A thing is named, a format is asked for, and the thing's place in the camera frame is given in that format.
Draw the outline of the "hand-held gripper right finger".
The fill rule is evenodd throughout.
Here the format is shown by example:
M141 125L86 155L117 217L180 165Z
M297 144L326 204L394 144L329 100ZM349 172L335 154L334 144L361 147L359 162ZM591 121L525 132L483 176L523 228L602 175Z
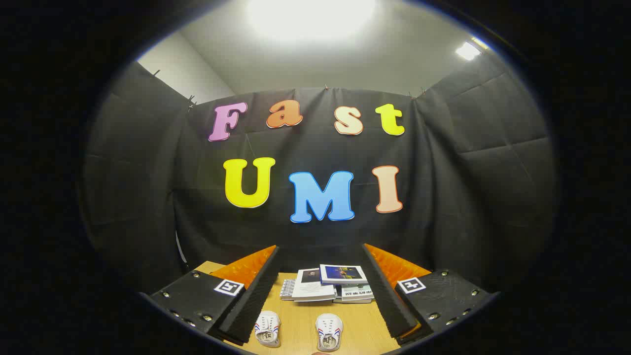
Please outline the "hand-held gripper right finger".
M362 250L377 307L400 346L447 332L493 300L492 292L451 269L429 271L369 244Z

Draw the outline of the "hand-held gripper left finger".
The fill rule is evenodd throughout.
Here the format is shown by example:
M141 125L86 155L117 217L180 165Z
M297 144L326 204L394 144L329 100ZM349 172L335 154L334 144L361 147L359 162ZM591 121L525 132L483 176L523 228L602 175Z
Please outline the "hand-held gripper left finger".
M275 245L218 270L192 270L148 296L151 303L188 328L243 345L277 280Z

